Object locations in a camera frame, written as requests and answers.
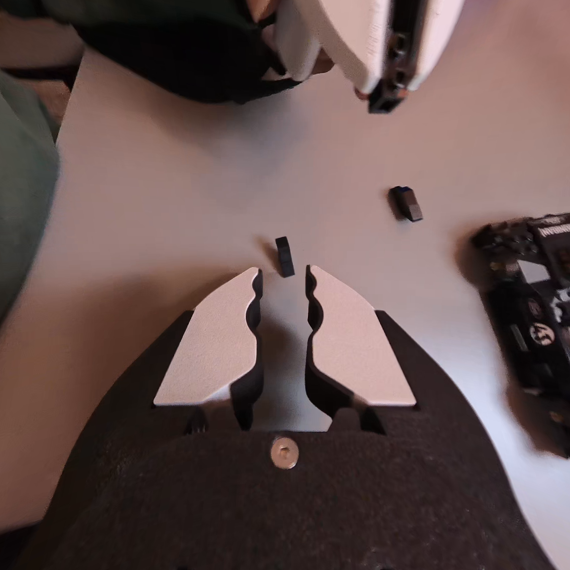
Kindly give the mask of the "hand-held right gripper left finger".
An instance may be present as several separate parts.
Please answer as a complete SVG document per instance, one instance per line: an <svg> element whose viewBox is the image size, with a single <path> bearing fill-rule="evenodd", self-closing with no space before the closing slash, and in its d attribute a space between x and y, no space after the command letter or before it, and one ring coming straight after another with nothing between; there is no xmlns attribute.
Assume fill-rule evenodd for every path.
<svg viewBox="0 0 570 570"><path fill-rule="evenodd" d="M251 428L264 387L260 324L263 275L251 267L219 286L193 310L154 396L156 407L231 408Z"/></svg>

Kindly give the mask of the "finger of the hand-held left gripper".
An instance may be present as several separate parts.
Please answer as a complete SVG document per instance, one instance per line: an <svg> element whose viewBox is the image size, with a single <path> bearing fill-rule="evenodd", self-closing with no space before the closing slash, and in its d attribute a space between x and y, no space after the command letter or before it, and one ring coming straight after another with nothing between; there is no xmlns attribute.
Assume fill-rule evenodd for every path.
<svg viewBox="0 0 570 570"><path fill-rule="evenodd" d="M427 1L419 35L414 74L408 84L409 91L416 91L429 77L440 60L465 1Z"/></svg>
<svg viewBox="0 0 570 570"><path fill-rule="evenodd" d="M295 1L309 39L369 95L385 68L392 1Z"/></svg>

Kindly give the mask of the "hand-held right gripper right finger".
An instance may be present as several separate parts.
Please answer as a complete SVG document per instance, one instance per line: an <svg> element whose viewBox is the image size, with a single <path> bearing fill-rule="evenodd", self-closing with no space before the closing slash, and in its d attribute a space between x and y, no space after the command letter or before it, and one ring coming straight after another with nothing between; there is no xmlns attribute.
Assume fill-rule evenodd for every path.
<svg viewBox="0 0 570 570"><path fill-rule="evenodd" d="M305 294L310 402L331 419L353 410L361 428L379 428L377 408L413 409L417 399L372 304L317 265L306 268Z"/></svg>

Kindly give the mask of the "black lego car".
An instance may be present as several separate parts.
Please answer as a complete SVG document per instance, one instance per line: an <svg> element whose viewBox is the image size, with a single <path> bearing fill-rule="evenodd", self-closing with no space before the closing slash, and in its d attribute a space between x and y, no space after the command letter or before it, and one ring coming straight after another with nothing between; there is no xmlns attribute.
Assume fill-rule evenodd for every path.
<svg viewBox="0 0 570 570"><path fill-rule="evenodd" d="M569 213L487 224L470 238L488 267L488 314L521 388L569 458Z"/></svg>

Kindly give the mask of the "long black lego piece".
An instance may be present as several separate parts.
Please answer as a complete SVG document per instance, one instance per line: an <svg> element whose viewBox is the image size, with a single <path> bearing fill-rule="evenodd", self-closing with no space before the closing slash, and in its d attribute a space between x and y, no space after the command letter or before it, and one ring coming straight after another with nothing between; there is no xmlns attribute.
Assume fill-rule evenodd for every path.
<svg viewBox="0 0 570 570"><path fill-rule="evenodd" d="M424 219L416 194L409 186L394 186L388 190L388 198L398 221L416 223Z"/></svg>

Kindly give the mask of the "person's left hand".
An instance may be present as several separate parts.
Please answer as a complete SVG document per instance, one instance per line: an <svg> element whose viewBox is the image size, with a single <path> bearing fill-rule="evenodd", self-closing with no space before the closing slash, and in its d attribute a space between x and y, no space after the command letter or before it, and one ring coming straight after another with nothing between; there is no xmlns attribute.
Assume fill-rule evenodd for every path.
<svg viewBox="0 0 570 570"><path fill-rule="evenodd" d="M260 23L262 20L271 16L280 1L256 1L247 0L246 5L255 23Z"/></svg>

